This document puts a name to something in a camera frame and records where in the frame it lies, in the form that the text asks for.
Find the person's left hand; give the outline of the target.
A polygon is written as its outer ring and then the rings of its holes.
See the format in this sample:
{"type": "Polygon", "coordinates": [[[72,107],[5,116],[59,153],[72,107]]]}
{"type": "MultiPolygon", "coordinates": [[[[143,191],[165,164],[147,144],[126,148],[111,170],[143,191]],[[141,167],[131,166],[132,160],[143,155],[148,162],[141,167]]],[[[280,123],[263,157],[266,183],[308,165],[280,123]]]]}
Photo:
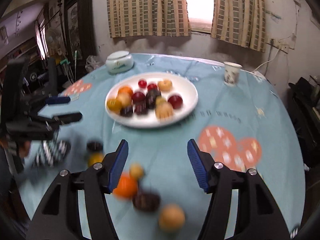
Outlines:
{"type": "Polygon", "coordinates": [[[31,142],[14,142],[12,140],[7,141],[7,138],[1,138],[1,147],[8,151],[9,153],[18,156],[20,158],[25,158],[28,156],[30,151],[31,142]]]}

